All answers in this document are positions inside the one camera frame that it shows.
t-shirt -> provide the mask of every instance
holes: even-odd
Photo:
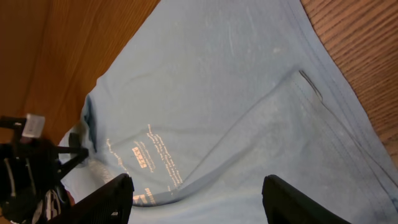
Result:
[[[398,220],[397,170],[300,1],[160,2],[71,131],[90,156],[65,188],[128,173],[130,223],[264,223],[270,174],[349,222]]]

